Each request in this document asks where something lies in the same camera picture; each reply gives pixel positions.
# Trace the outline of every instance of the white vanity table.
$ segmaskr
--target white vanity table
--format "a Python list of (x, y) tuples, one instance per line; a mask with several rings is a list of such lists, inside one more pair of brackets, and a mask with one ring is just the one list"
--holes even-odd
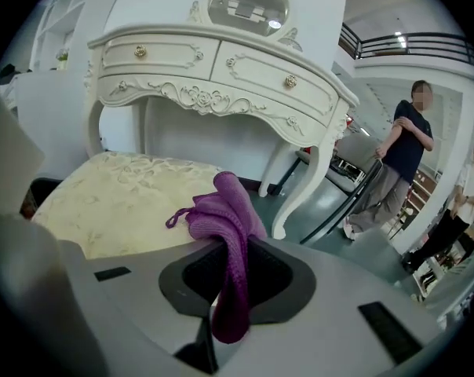
[[(275, 161), (290, 145), (312, 146), (304, 180), (274, 220), (272, 236), (282, 239), (289, 214), (324, 178), (345, 114), (359, 102), (333, 73), (298, 51), (287, 0), (261, 3), (194, 2), (191, 23), (133, 25), (90, 42), (87, 151), (90, 156), (103, 151), (98, 126), (104, 106), (132, 105), (144, 123), (148, 97), (170, 99), (201, 115), (258, 117), (282, 138), (264, 172), (260, 196), (266, 195)], [(144, 130), (141, 124), (142, 147)]]

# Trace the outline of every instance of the glass panel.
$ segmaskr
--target glass panel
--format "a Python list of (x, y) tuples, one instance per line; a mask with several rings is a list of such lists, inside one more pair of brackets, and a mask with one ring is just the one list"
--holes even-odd
[(288, 1), (210, 0), (208, 10), (213, 24), (269, 36), (284, 25), (288, 14)]

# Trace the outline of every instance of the cream upholstered seat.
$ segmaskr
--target cream upholstered seat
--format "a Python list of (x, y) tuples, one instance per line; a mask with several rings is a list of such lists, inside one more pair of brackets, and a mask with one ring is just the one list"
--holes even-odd
[(33, 221), (57, 239), (78, 243), (87, 258), (159, 250), (192, 241), (185, 220), (166, 221), (192, 207), (192, 197), (216, 191), (212, 165), (136, 153), (103, 152), (65, 179)]

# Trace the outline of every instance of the balcony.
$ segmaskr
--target balcony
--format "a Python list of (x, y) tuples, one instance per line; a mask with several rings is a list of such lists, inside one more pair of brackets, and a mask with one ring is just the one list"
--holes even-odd
[(418, 32), (381, 36), (363, 41), (343, 24), (338, 45), (354, 60), (378, 56), (414, 55), (440, 57), (474, 66), (474, 49), (463, 36), (459, 35)]

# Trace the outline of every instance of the purple towel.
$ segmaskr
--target purple towel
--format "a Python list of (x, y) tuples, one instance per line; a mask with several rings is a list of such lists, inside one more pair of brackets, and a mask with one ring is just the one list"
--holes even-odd
[(193, 208), (181, 208), (166, 222), (173, 228), (188, 213), (188, 231), (194, 239), (221, 236), (227, 243), (228, 260), (223, 289), (213, 315), (214, 337), (224, 343), (239, 341), (250, 326), (247, 294), (247, 238), (267, 233), (247, 191), (231, 172), (214, 177), (217, 192), (195, 196)]

